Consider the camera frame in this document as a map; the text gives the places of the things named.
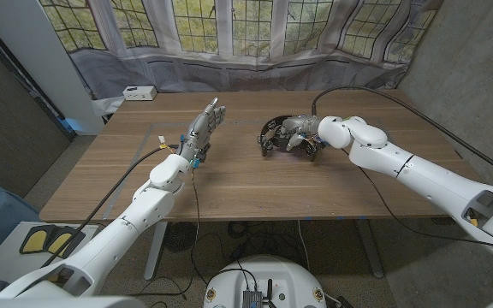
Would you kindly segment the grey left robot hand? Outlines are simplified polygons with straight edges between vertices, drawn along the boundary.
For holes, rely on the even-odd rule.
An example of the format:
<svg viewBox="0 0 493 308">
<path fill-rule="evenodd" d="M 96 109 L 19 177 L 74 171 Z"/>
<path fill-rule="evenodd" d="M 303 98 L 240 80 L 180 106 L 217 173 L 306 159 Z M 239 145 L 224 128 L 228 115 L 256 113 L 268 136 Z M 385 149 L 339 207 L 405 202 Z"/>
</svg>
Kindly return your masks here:
<svg viewBox="0 0 493 308">
<path fill-rule="evenodd" d="M 223 122 L 226 109 L 217 105 L 218 98 L 213 98 L 206 108 L 190 123 L 184 140 L 177 154 L 188 161 L 195 159 L 204 162 L 210 149 L 210 138 L 216 128 Z"/>
</svg>

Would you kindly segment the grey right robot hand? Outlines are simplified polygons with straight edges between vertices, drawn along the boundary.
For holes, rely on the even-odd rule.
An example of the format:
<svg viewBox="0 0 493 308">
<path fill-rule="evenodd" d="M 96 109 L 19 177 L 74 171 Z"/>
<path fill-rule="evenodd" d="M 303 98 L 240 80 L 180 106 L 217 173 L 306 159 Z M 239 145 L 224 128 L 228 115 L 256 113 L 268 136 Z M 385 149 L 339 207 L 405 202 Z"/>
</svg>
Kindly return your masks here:
<svg viewBox="0 0 493 308">
<path fill-rule="evenodd" d="M 287 140 L 286 150 L 292 150 L 304 140 L 315 147 L 324 147 L 324 142 L 318 137 L 318 127 L 321 121 L 322 119 L 315 115 L 297 115 L 286 118 L 278 130 L 279 135 Z"/>
</svg>

